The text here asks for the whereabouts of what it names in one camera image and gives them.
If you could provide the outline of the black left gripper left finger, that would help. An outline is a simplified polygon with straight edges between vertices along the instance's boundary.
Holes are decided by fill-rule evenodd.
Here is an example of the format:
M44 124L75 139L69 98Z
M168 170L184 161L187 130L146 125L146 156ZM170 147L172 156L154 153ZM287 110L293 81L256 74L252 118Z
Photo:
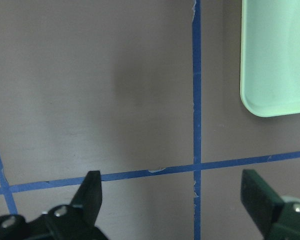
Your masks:
M27 222L19 214L0 216L0 240L106 240L95 226L102 205L99 170L89 171L69 204Z

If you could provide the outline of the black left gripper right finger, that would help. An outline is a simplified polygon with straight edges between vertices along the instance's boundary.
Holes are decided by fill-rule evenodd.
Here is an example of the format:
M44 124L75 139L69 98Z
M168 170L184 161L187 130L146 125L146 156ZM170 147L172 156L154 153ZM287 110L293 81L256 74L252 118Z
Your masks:
M279 196L255 170L244 169L240 200L264 240L300 240L300 198Z

